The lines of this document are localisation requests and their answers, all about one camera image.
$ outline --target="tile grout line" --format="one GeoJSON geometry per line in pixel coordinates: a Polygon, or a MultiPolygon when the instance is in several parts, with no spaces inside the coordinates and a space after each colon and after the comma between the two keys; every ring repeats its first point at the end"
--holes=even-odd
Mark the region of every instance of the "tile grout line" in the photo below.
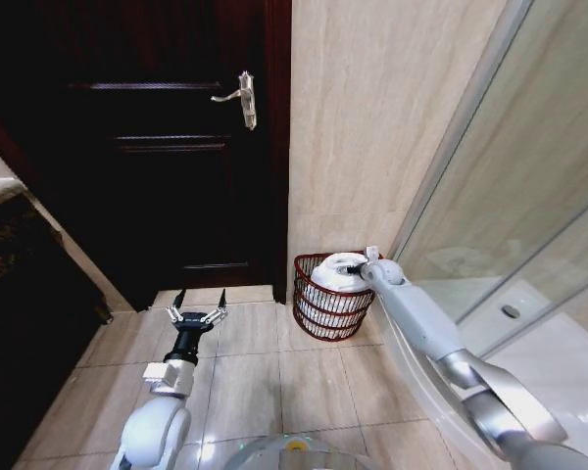
{"type": "MultiPolygon", "coordinates": [[[[248,305],[248,304],[271,304],[273,302],[274,302],[274,300],[270,300],[270,301],[248,301],[248,302],[230,302],[230,301],[226,301],[226,305],[227,306],[245,306],[245,305],[248,305]]],[[[142,313],[143,311],[150,311],[150,310],[153,310],[153,309],[163,310],[167,306],[169,306],[169,305],[151,305],[146,310],[140,310],[140,311],[135,311],[135,310],[122,310],[122,311],[115,311],[115,312],[112,312],[112,313],[142,313]]],[[[181,308],[215,308],[216,306],[218,306],[218,299],[215,299],[210,304],[182,304],[180,307],[181,308]]]]}
{"type": "Polygon", "coordinates": [[[139,387],[137,387],[138,390],[137,390],[137,394],[135,394],[135,399],[133,400],[133,404],[130,406],[130,414],[128,415],[128,417],[130,417],[130,415],[133,414],[133,411],[135,411],[135,406],[137,405],[137,401],[139,400],[139,394],[141,392],[141,388],[144,386],[143,380],[144,380],[144,371],[145,370],[146,369],[144,368],[144,370],[142,370],[142,372],[140,374],[141,375],[141,377],[140,377],[141,380],[139,381],[139,387]]]}
{"type": "Polygon", "coordinates": [[[50,403],[50,406],[48,407],[48,409],[44,413],[43,417],[41,418],[41,421],[39,421],[39,423],[35,427],[35,430],[30,435],[30,438],[26,442],[26,445],[24,446],[24,448],[20,452],[20,455],[18,455],[18,460],[17,461],[20,461],[20,460],[22,460],[22,461],[29,460],[29,459],[24,459],[23,458],[23,455],[25,455],[27,453],[29,453],[30,455],[35,454],[35,450],[39,446],[39,443],[36,443],[36,446],[34,446],[32,450],[28,450],[28,447],[30,446],[30,443],[33,442],[33,440],[35,439],[35,437],[37,437],[38,433],[42,433],[44,431],[42,429],[42,426],[44,425],[44,422],[46,421],[46,416],[48,416],[51,412],[56,412],[56,409],[55,408],[62,406],[63,403],[66,401],[67,394],[68,393],[65,392],[65,388],[68,385],[68,383],[70,382],[70,380],[72,379],[73,375],[74,375],[74,369],[70,373],[70,375],[68,376],[68,378],[66,379],[66,381],[64,382],[64,384],[61,386],[61,390],[55,396],[55,398],[52,400],[52,403],[50,403]]]}
{"type": "Polygon", "coordinates": [[[166,326],[168,326],[168,323],[164,324],[164,327],[161,329],[161,333],[159,334],[159,338],[157,338],[157,343],[155,343],[155,348],[153,349],[153,355],[151,357],[151,360],[157,360],[157,358],[155,358],[155,351],[157,350],[157,347],[159,346],[159,344],[161,343],[161,339],[164,337],[164,335],[166,334],[166,326]]]}
{"type": "Polygon", "coordinates": [[[222,336],[222,325],[220,323],[220,328],[218,328],[218,344],[216,345],[216,355],[214,356],[214,368],[212,369],[212,383],[209,386],[209,396],[207,398],[207,414],[205,417],[205,423],[203,424],[203,434],[200,438],[200,443],[198,443],[199,451],[200,451],[200,458],[196,463],[196,469],[200,470],[200,464],[203,461],[203,444],[205,443],[205,432],[207,431],[207,422],[209,421],[209,407],[212,404],[212,391],[214,390],[214,380],[216,379],[216,366],[218,365],[218,350],[220,349],[220,339],[222,336]]]}
{"type": "MultiPolygon", "coordinates": [[[[419,422],[419,421],[428,421],[428,419],[426,419],[426,418],[416,418],[416,419],[409,419],[409,420],[406,420],[406,421],[390,421],[390,422],[387,422],[387,423],[365,424],[365,425],[362,425],[362,426],[356,425],[356,426],[344,426],[344,427],[337,427],[337,428],[309,429],[309,430],[306,430],[306,431],[296,431],[296,432],[293,432],[293,433],[286,433],[286,434],[288,434],[290,436],[296,436],[296,435],[302,435],[302,434],[319,433],[319,432],[323,432],[323,431],[342,431],[342,430],[346,430],[346,429],[359,429],[360,432],[361,432],[362,428],[373,428],[373,427],[376,427],[376,426],[388,426],[388,425],[391,425],[391,424],[415,423],[415,422],[419,422]]],[[[230,443],[230,442],[233,442],[233,441],[242,441],[242,440],[248,440],[248,439],[259,439],[259,438],[264,438],[266,436],[267,436],[266,434],[260,434],[260,435],[256,435],[256,436],[247,436],[245,438],[222,439],[220,441],[213,441],[212,443],[209,443],[209,444],[222,444],[222,443],[230,443]]],[[[201,443],[185,443],[185,444],[183,444],[182,447],[187,447],[187,446],[199,446],[200,447],[201,445],[202,445],[201,443]]],[[[107,455],[107,454],[116,454],[116,452],[114,452],[114,451],[102,451],[102,452],[73,453],[73,454],[69,454],[69,455],[53,455],[53,456],[41,457],[41,458],[26,458],[26,459],[20,459],[19,461],[21,461],[21,462],[38,462],[38,461],[45,461],[45,460],[57,460],[57,459],[60,459],[60,458],[84,457],[86,455],[107,455]]]]}
{"type": "Polygon", "coordinates": [[[366,454],[368,454],[368,445],[366,444],[366,438],[364,437],[364,431],[362,431],[362,420],[360,419],[360,413],[357,412],[357,407],[355,405],[355,398],[353,397],[353,390],[351,388],[351,381],[349,380],[349,374],[346,373],[346,366],[344,365],[344,358],[342,357],[342,351],[337,349],[338,354],[340,355],[340,363],[342,364],[342,370],[344,371],[344,376],[346,378],[346,386],[349,388],[349,395],[351,396],[351,403],[353,404],[353,409],[355,410],[355,417],[357,418],[358,429],[360,430],[360,436],[362,436],[362,442],[364,443],[364,450],[366,454]]]}
{"type": "Polygon", "coordinates": [[[440,436],[440,439],[442,440],[442,444],[444,445],[444,449],[447,450],[447,454],[449,455],[449,458],[453,462],[453,467],[455,468],[455,470],[458,470],[458,463],[455,461],[455,458],[453,457],[453,454],[451,453],[451,450],[449,449],[449,446],[447,445],[447,442],[444,439],[444,436],[442,436],[442,433],[440,432],[440,430],[438,429],[437,426],[435,426],[435,431],[436,431],[436,433],[438,433],[438,436],[440,436]]]}
{"type": "Polygon", "coordinates": [[[278,363],[278,392],[280,395],[280,405],[281,405],[281,434],[285,433],[285,424],[283,423],[283,381],[281,379],[281,344],[278,341],[278,314],[277,314],[277,306],[274,305],[274,332],[276,333],[276,353],[277,353],[277,363],[278,363]]]}
{"type": "MultiPolygon", "coordinates": [[[[72,379],[72,377],[74,376],[74,374],[75,374],[75,373],[79,372],[81,369],[89,369],[89,368],[93,368],[93,367],[116,367],[117,369],[120,369],[120,368],[122,368],[122,367],[125,367],[125,366],[130,366],[130,365],[140,365],[140,364],[144,364],[144,363],[145,363],[145,362],[133,362],[133,363],[127,363],[127,364],[108,364],[108,365],[100,365],[100,366],[92,366],[92,365],[87,365],[87,363],[88,363],[88,362],[91,360],[91,357],[92,357],[92,356],[93,356],[93,355],[96,353],[96,350],[97,350],[97,348],[100,346],[100,343],[101,343],[102,339],[103,339],[103,338],[104,338],[104,337],[105,337],[107,334],[109,334],[109,333],[108,333],[108,332],[109,332],[109,328],[108,328],[109,326],[111,326],[111,325],[101,325],[101,326],[100,326],[101,328],[105,328],[105,327],[107,327],[107,328],[105,328],[105,329],[102,331],[102,333],[100,334],[100,336],[98,336],[97,340],[95,341],[95,344],[93,345],[93,347],[92,347],[92,349],[91,349],[91,353],[89,354],[89,356],[88,356],[87,360],[85,360],[85,361],[83,362],[83,364],[82,364],[81,366],[79,366],[79,365],[78,365],[78,362],[80,362],[80,359],[79,359],[79,360],[78,360],[78,362],[76,363],[76,365],[73,367],[72,371],[70,372],[70,375],[68,376],[68,378],[66,379],[66,381],[65,381],[65,382],[64,382],[64,384],[62,385],[62,387],[61,387],[61,390],[60,390],[60,391],[59,391],[59,393],[58,393],[58,394],[57,394],[57,395],[54,397],[54,399],[53,399],[53,401],[52,401],[52,403],[51,403],[50,407],[49,407],[49,408],[46,410],[46,412],[44,413],[43,417],[41,418],[41,421],[40,421],[40,422],[39,422],[39,424],[36,426],[36,428],[35,428],[34,432],[33,432],[33,433],[32,433],[32,435],[30,436],[30,438],[28,439],[28,442],[26,443],[26,446],[24,447],[23,451],[22,451],[22,452],[21,452],[21,454],[19,455],[19,459],[18,459],[18,461],[20,461],[20,460],[21,460],[21,461],[26,461],[26,460],[29,460],[29,459],[21,459],[21,457],[22,457],[22,455],[23,455],[23,454],[25,454],[25,453],[26,453],[26,450],[28,449],[28,445],[29,445],[29,444],[30,444],[30,442],[31,442],[31,441],[34,439],[34,437],[35,437],[35,434],[36,434],[36,433],[37,433],[37,431],[38,431],[38,430],[41,428],[41,426],[43,425],[43,423],[44,423],[44,421],[46,420],[46,418],[47,418],[48,416],[50,416],[50,413],[51,413],[51,410],[52,410],[51,408],[52,408],[52,407],[55,405],[55,403],[57,403],[57,402],[58,402],[58,400],[62,400],[62,402],[64,402],[64,401],[67,399],[67,398],[61,398],[61,394],[62,394],[62,392],[65,390],[65,387],[66,387],[66,386],[67,386],[67,385],[68,385],[68,384],[71,382],[71,379],[72,379]]],[[[92,337],[92,339],[90,340],[90,344],[91,344],[92,342],[94,342],[94,339],[96,338],[96,336],[97,336],[97,335],[95,334],[95,335],[94,335],[94,337],[92,337]]],[[[142,386],[143,386],[143,383],[142,383],[142,382],[141,382],[141,380],[140,380],[140,381],[139,381],[139,384],[138,384],[138,386],[136,387],[136,388],[137,388],[137,393],[135,394],[135,398],[134,398],[134,400],[133,400],[133,401],[132,401],[132,403],[131,403],[131,407],[130,407],[131,414],[132,414],[132,412],[134,411],[134,408],[135,408],[135,405],[137,404],[137,401],[139,400],[139,394],[140,394],[140,392],[141,392],[141,388],[142,388],[142,386]]],[[[66,457],[71,457],[71,456],[74,456],[74,455],[58,456],[58,457],[56,457],[56,458],[66,458],[66,457]]]]}
{"type": "MultiPolygon", "coordinates": [[[[349,350],[349,349],[353,349],[353,348],[368,348],[368,347],[372,347],[372,346],[384,346],[383,343],[370,343],[367,345],[353,345],[353,346],[337,346],[337,347],[332,347],[332,348],[307,348],[307,349],[303,349],[303,350],[277,350],[277,351],[266,351],[266,352],[244,352],[241,354],[218,354],[217,352],[214,353],[214,355],[199,355],[198,358],[199,359],[211,359],[211,358],[216,358],[216,357],[238,357],[238,356],[244,356],[244,355],[261,355],[261,354],[268,354],[268,353],[304,353],[304,352],[309,352],[309,351],[329,351],[329,350],[349,350]]],[[[74,370],[76,369],[89,369],[89,368],[94,368],[94,367],[112,367],[112,366],[120,366],[120,365],[135,365],[135,364],[147,364],[149,362],[152,362],[151,360],[138,360],[135,362],[112,362],[109,364],[91,364],[91,365],[77,365],[74,367],[74,370]]]]}
{"type": "MultiPolygon", "coordinates": [[[[117,316],[124,316],[125,314],[128,314],[128,313],[122,311],[122,312],[118,312],[117,316]]],[[[108,323],[108,324],[105,324],[105,325],[101,325],[101,327],[103,328],[102,333],[100,333],[100,336],[98,337],[98,340],[96,341],[96,344],[91,349],[91,353],[89,354],[89,357],[82,364],[81,367],[78,367],[78,362],[77,362],[76,363],[76,366],[74,367],[74,369],[77,369],[77,368],[85,368],[85,367],[89,367],[91,365],[90,364],[91,358],[96,354],[96,350],[98,349],[98,347],[102,343],[102,340],[109,334],[109,329],[111,328],[111,326],[114,324],[115,321],[118,321],[118,319],[114,317],[114,320],[111,323],[108,323]]]]}
{"type": "MultiPolygon", "coordinates": [[[[220,345],[220,332],[218,335],[218,344],[220,345]]],[[[200,458],[198,459],[198,462],[196,463],[197,470],[200,469],[200,464],[203,461],[203,444],[205,443],[205,431],[207,430],[207,420],[209,419],[209,406],[211,405],[211,401],[212,401],[212,390],[214,389],[214,378],[216,376],[216,362],[217,361],[218,361],[218,359],[216,357],[214,357],[214,366],[212,367],[212,382],[209,386],[209,397],[207,398],[207,411],[205,413],[205,422],[203,423],[203,432],[200,437],[200,442],[198,443],[200,458]]]]}

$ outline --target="beige tile floor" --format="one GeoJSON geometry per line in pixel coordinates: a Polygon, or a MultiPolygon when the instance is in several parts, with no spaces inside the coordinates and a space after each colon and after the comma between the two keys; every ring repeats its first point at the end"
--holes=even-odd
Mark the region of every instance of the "beige tile floor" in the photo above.
{"type": "MultiPolygon", "coordinates": [[[[117,313],[100,329],[14,468],[108,468],[124,421],[149,399],[146,363],[172,346],[175,330],[161,308],[169,296],[146,312],[117,313]]],[[[215,292],[189,298],[217,301],[215,292]]],[[[270,291],[248,298],[268,301],[270,291]]],[[[230,316],[201,342],[177,469],[222,469],[241,445],[279,433],[368,454],[384,469],[459,468],[397,374],[372,317],[352,339],[326,343],[300,329],[291,305],[242,303],[242,291],[234,299],[230,316]]]]}

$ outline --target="shower enclosure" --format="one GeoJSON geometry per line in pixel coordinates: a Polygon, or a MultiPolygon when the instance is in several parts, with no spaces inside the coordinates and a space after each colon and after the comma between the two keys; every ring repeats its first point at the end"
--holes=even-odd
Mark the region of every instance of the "shower enclosure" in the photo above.
{"type": "MultiPolygon", "coordinates": [[[[396,249],[467,347],[588,455],[588,0],[509,2],[396,249]]],[[[395,333],[446,437],[476,468],[506,468],[456,419],[460,393],[395,333]]]]}

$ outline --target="red wire basket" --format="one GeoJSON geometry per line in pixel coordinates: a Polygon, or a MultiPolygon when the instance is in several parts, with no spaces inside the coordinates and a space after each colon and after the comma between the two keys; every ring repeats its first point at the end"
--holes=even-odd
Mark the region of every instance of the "red wire basket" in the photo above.
{"type": "Polygon", "coordinates": [[[331,253],[300,255],[294,258],[294,304],[297,323],[308,334],[323,341],[342,341],[362,326],[374,292],[335,292],[312,281],[312,271],[331,253]]]}

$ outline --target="beige marble wall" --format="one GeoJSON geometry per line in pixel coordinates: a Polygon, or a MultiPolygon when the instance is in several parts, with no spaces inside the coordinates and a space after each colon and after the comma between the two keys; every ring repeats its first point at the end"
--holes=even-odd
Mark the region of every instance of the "beige marble wall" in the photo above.
{"type": "Polygon", "coordinates": [[[294,0],[290,266],[387,253],[504,4],[294,0]]]}

